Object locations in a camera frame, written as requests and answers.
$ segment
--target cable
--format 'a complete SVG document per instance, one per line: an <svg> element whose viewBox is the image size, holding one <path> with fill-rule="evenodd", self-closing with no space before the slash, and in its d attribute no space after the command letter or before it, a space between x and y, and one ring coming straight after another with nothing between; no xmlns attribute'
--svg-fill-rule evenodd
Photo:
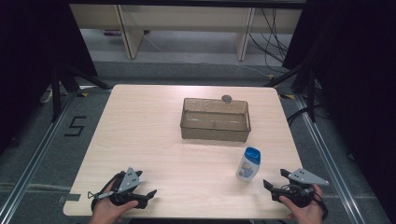
<svg viewBox="0 0 396 224"><path fill-rule="evenodd" d="M140 33L145 39L147 39L147 41L148 41L155 49L157 49L159 52L163 52L163 50L160 49L157 45L155 45L155 44L154 44L143 32L139 31L139 33ZM174 60L174 59L170 59L170 58L168 58L168 57L166 57L166 56L165 56L165 58L166 58L167 60L171 61L171 62L192 63L192 62L187 62L187 61L183 61L183 60ZM268 66L268 63L267 63L266 61L265 61L265 63L266 63L266 65L267 65L268 68L270 68L271 70L273 70L273 71L275 71L275 72L278 72L278 73L286 73L286 72L283 72L283 71L276 71L275 69L273 69L273 68L271 68L270 66ZM257 69L254 69L254 68L248 68L248 67L245 67L245 66L240 65L240 64L237 64L237 63L226 63L226 64L238 66L238 67L241 67L241 68L250 70L250 71L257 72L257 73L259 73L259 74L261 74L261 75L264 75L264 76L266 76L266 77L269 77L269 75L264 74L264 73L260 72L260 71L257 70Z"/></svg>
<svg viewBox="0 0 396 224"><path fill-rule="evenodd" d="M265 12L264 12L263 9L262 9L262 15L264 16L265 21L267 22L267 25L268 25L268 27L270 28L270 31L271 31L269 39L267 40L267 39L265 38L265 40L267 40L267 42L270 42L271 36L273 35L273 36L274 36L274 39L276 40L277 47L278 47L279 49L283 49L283 48L284 48L285 50L287 50L288 47L286 47L284 44L282 44L282 43L279 41L279 39L277 38L277 32L276 32L276 9L273 8L273 25L272 25L272 26L271 26L270 22L268 21L268 18L267 18L267 16L265 15Z"/></svg>
<svg viewBox="0 0 396 224"><path fill-rule="evenodd" d="M266 54L269 54L271 57L273 57L274 59L276 59L276 60L279 61L280 63L283 63L283 60L282 60L282 59L276 57L275 54L271 53L270 51L268 51L268 49L263 48L259 43L257 43L257 41L253 38L253 36L252 36L251 34L249 34L249 36L250 36L251 40L253 40L253 43L256 44L256 46L257 46L260 50L264 51Z"/></svg>
<svg viewBox="0 0 396 224"><path fill-rule="evenodd" d="M284 48L280 47L279 45L275 45L275 44L273 44L272 42L270 42L270 41L267 39L267 37L264 36L263 33L261 33L261 35L262 35L262 38L263 38L266 42L269 42L270 45L272 45L273 47L275 47L275 48L281 48L282 50L287 50L287 49L284 49Z"/></svg>
<svg viewBox="0 0 396 224"><path fill-rule="evenodd" d="M314 105L314 108L316 108L316 107L321 107L321 106L323 106L323 105L322 105L322 104L317 104L317 105ZM293 121L294 121L298 116L300 116L301 114L303 114L304 112L307 112L307 111L308 111L308 107L305 107L305 108L303 108L303 109L301 109L301 110L295 112L294 114L290 115L290 116L287 118L287 121L288 121L289 126L291 126L291 124L293 123Z"/></svg>

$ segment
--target bottle label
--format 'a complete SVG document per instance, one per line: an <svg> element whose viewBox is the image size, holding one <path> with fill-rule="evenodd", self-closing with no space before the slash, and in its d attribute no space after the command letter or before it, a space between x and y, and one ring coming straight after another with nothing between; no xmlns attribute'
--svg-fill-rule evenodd
<svg viewBox="0 0 396 224"><path fill-rule="evenodd" d="M248 178L253 174L253 167L248 162L243 162L238 174L244 178Z"/></svg>

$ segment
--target wooden table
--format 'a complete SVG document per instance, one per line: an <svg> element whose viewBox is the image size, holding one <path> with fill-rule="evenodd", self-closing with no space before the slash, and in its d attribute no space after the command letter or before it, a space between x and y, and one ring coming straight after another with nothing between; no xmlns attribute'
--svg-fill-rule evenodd
<svg viewBox="0 0 396 224"><path fill-rule="evenodd" d="M220 99L224 94L247 101L251 132L246 143L182 139L180 119L184 98ZM246 147L262 153L262 165L248 183L235 177ZM143 171L135 193L158 192L146 209L126 217L282 218L289 210L273 202L263 185L289 181L279 169L301 167L276 91L271 88L215 86L118 85L108 99L72 194L68 216L90 216L87 192L98 192L116 173L129 166Z"/></svg>

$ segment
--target finger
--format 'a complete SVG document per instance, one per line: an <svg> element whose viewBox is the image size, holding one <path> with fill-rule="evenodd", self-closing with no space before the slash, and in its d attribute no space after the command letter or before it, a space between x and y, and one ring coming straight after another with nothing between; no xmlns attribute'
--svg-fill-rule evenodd
<svg viewBox="0 0 396 224"><path fill-rule="evenodd" d="M279 196L279 200L283 204L285 204L292 213L294 213L298 209L298 207L289 198L287 198L283 195Z"/></svg>
<svg viewBox="0 0 396 224"><path fill-rule="evenodd" d="M313 184L312 187L314 188L314 191L315 191L320 197L323 196L323 191L322 191L322 189L321 189L318 185Z"/></svg>
<svg viewBox="0 0 396 224"><path fill-rule="evenodd" d="M296 216L295 216L293 213L290 213L290 214L288 214L288 215L286 216L286 218L288 218L288 219L295 219Z"/></svg>
<svg viewBox="0 0 396 224"><path fill-rule="evenodd" d="M113 187L114 181L116 181L116 180L111 181L111 183L105 189L105 192L109 192L111 190L111 188Z"/></svg>
<svg viewBox="0 0 396 224"><path fill-rule="evenodd" d="M130 201L126 204L123 204L120 208L122 209L122 211L126 212L130 209L135 208L138 204L139 204L138 201Z"/></svg>

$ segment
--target black cable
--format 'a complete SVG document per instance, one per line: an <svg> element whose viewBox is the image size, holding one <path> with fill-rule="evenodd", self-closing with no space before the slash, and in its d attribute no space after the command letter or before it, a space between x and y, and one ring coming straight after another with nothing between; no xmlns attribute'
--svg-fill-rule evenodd
<svg viewBox="0 0 396 224"><path fill-rule="evenodd" d="M270 55L271 57L273 57L274 59L276 59L277 61L279 61L280 63L283 63L283 60L276 57L275 54L271 53L270 51L268 51L267 49L265 49L263 46L261 46L254 38L251 34L249 34L251 40L253 40L254 44L262 51L264 51L266 54Z"/></svg>
<svg viewBox="0 0 396 224"><path fill-rule="evenodd" d="M276 9L275 8L273 8L273 26L272 26L272 34L273 34L273 36L274 36L274 38L275 38L275 40L276 40L276 43L277 43L277 45L278 45L278 50L279 50L279 54L280 54L280 56L282 57L282 59L283 60L285 60L285 56L286 56L286 54L285 54L285 52L283 52L283 50L281 49L281 47L280 47L280 41L277 39L277 33L276 33Z"/></svg>
<svg viewBox="0 0 396 224"><path fill-rule="evenodd" d="M274 39L276 40L277 47L278 47L279 49L282 49L282 47L283 47L283 48L285 48L285 49L287 50L288 47L286 47L285 45L283 45L283 44L279 41L279 39L277 38L277 33L276 33L276 9L273 8L273 25L272 25L272 26L271 26L270 22L268 21L268 18L267 18L267 16L265 15L265 12L264 12L263 9L262 9L262 15L264 16L265 21L267 22L267 25L268 25L268 27L270 28L270 31L271 31L269 40L271 39L271 36L273 35L273 36L274 36Z"/></svg>
<svg viewBox="0 0 396 224"><path fill-rule="evenodd" d="M262 38L263 38L266 42L269 42L270 45L273 46L274 48L281 48L280 46L275 45L275 44L273 44L272 42L270 42L270 41L267 39L267 37L265 37L263 34L261 34L261 35L262 35Z"/></svg>
<svg viewBox="0 0 396 224"><path fill-rule="evenodd" d="M314 108L316 108L316 107L321 107L321 106L323 106L323 104L317 104L317 105L314 105ZM294 114L290 115L290 116L287 118L287 121L288 121L289 126L291 126L291 124L294 122L294 120L295 120L298 116L300 116L301 114L303 114L304 112L307 112L307 111L308 111L308 107L305 107L305 108L300 109L299 111L295 112Z"/></svg>
<svg viewBox="0 0 396 224"><path fill-rule="evenodd" d="M249 34L249 36L250 36L250 38L253 40L254 44L255 44L260 50L264 51L264 61L265 61L265 65L266 65L269 69L273 70L274 72L286 73L286 72L283 72L283 71L278 71L278 70L272 68L272 67L268 64L268 62L267 62L267 54L270 55L271 57L273 57L274 59L278 60L279 62L283 63L283 61L282 61L281 59L279 59L278 57L276 57L275 54L273 54L273 53L271 53L271 52L269 52L269 51L267 50L267 48L268 48L268 43L267 43L267 47L264 48L264 47L261 46L259 43L257 43L257 41L253 38L253 36L252 36L251 34Z"/></svg>

